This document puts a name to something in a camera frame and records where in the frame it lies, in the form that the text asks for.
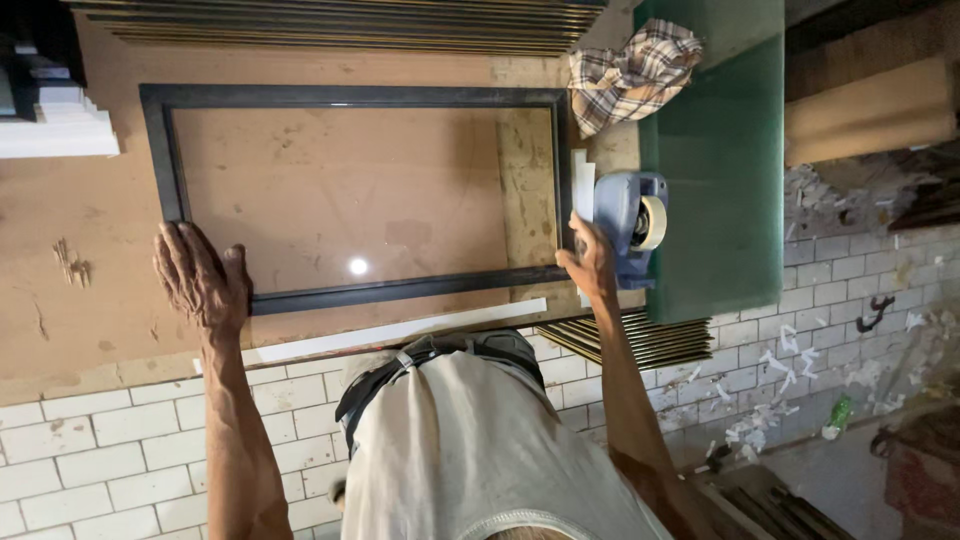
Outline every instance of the glass pane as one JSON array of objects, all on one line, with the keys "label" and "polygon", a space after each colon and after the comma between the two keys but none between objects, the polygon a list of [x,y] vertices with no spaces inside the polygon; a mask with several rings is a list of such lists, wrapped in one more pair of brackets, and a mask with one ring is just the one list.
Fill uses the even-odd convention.
[{"label": "glass pane", "polygon": [[192,219],[257,293],[547,264],[549,110],[176,110]]}]

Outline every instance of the hand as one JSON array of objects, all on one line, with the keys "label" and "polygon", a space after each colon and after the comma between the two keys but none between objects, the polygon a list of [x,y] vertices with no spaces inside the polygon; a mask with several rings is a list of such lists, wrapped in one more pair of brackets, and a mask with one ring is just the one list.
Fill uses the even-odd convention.
[{"label": "hand", "polygon": [[250,313],[244,248],[236,245],[220,260],[192,223],[161,223],[154,240],[154,268],[167,299],[197,324],[204,339],[240,339]]},{"label": "hand", "polygon": [[578,246],[583,242],[586,249],[579,258],[569,250],[558,251],[557,265],[566,269],[566,273],[592,304],[616,298],[613,253],[607,236],[592,223],[581,219],[575,211],[570,213],[569,225],[576,235]]}]

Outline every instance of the belt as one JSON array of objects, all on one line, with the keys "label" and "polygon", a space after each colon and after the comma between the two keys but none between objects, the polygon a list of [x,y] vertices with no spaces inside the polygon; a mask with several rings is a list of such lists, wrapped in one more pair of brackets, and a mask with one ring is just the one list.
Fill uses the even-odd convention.
[{"label": "belt", "polygon": [[463,337],[424,336],[404,347],[393,360],[368,372],[359,382],[344,392],[344,395],[340,398],[340,403],[334,412],[336,421],[339,423],[345,415],[352,412],[345,428],[350,456],[353,456],[353,432],[360,423],[360,417],[363,415],[364,409],[373,401],[373,397],[376,396],[380,388],[397,377],[399,372],[406,371],[409,367],[420,366],[437,356],[449,355],[457,351],[467,351],[477,356],[509,360],[535,380],[540,388],[544,388],[543,375],[540,374],[540,368],[534,360],[495,347],[474,343],[472,340]]}]

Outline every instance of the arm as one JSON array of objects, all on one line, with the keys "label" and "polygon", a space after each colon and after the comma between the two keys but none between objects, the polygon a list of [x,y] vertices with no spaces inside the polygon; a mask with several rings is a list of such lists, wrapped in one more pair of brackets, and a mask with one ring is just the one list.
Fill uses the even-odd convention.
[{"label": "arm", "polygon": [[209,537],[292,539],[280,472],[240,357],[249,313],[244,252],[221,264],[192,224],[160,225],[154,267],[170,304],[201,336]]},{"label": "arm", "polygon": [[567,250],[557,252],[557,264],[593,306],[603,355],[603,405],[611,460],[675,537],[717,538],[677,478],[663,443],[620,320],[610,245],[602,232],[576,213],[570,216],[570,227],[586,249],[579,258]]}]

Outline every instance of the plaid cloth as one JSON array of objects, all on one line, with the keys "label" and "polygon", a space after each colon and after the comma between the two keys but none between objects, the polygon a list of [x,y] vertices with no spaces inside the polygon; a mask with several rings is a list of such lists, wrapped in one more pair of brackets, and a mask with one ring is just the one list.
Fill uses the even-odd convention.
[{"label": "plaid cloth", "polygon": [[663,107],[690,80],[704,43],[684,27],[650,19],[619,53],[584,49],[570,55],[573,113],[580,137]]}]

